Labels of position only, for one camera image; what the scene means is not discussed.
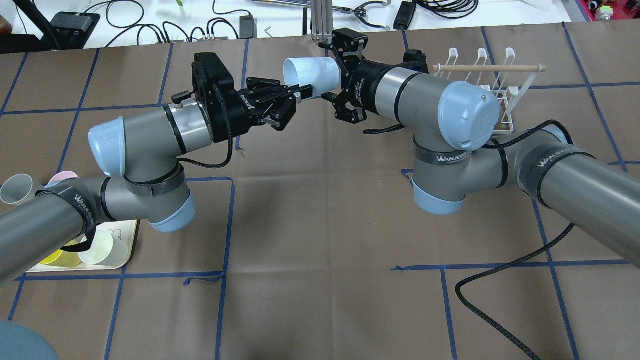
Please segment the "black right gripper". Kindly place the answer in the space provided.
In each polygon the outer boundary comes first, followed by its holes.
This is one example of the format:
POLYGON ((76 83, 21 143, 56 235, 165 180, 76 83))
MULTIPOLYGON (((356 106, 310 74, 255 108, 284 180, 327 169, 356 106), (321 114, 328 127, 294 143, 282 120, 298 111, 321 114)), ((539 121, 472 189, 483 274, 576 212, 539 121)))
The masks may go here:
POLYGON ((326 92, 322 94, 322 99, 332 104, 336 119, 352 125, 365 121, 366 111, 378 112, 376 91, 386 74, 386 64, 364 57, 368 41, 369 37, 364 33, 340 28, 332 31, 328 48, 337 63, 345 64, 349 75, 343 80, 343 84, 348 92, 341 91, 338 95, 326 92), (349 109, 348 103, 355 108, 349 109))

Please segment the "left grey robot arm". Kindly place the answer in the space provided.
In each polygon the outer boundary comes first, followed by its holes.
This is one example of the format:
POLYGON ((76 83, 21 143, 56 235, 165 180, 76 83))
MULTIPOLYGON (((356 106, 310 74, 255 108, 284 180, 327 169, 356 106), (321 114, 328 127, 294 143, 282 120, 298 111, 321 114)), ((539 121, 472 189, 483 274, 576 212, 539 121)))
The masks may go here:
POLYGON ((156 231, 185 228, 195 218, 185 154, 228 141, 253 126, 283 130, 313 87, 279 80, 195 79, 171 104, 93 127, 89 143, 100 177, 67 178, 34 192, 1 214, 1 283, 21 276, 58 249, 80 253, 96 241, 99 224, 147 220, 156 231))

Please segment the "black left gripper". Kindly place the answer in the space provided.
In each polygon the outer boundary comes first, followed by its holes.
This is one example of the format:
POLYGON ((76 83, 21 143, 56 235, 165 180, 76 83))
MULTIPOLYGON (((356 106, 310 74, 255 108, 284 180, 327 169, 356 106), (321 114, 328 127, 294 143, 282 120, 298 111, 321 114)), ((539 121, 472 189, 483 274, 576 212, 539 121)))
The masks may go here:
POLYGON ((256 126, 270 125, 277 132, 283 132, 297 112, 298 99, 306 100, 313 95, 313 85, 286 85, 281 80, 248 77, 247 89, 249 98, 255 101, 265 101, 261 105, 260 122, 248 116, 245 102, 235 90, 225 91, 220 86, 221 98, 225 102, 229 121, 224 116, 221 102, 215 91, 210 94, 210 125, 212 141, 219 143, 229 139, 227 123, 233 138, 247 134, 256 126))

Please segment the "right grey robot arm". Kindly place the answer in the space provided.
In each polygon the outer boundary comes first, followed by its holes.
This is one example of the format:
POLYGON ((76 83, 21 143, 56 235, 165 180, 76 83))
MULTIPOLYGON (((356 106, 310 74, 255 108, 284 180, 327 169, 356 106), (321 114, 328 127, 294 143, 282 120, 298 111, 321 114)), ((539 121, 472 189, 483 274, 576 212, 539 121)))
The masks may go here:
POLYGON ((364 57, 367 45, 365 34, 348 28, 319 44, 334 55, 341 87, 339 94, 321 96, 340 121, 357 124, 371 112, 395 122, 368 135, 412 130, 411 183, 419 208, 451 215, 468 194, 515 184, 639 266, 638 178, 580 149, 556 120, 495 136, 501 108, 493 93, 428 73, 419 50, 406 51, 402 63, 385 64, 364 57))

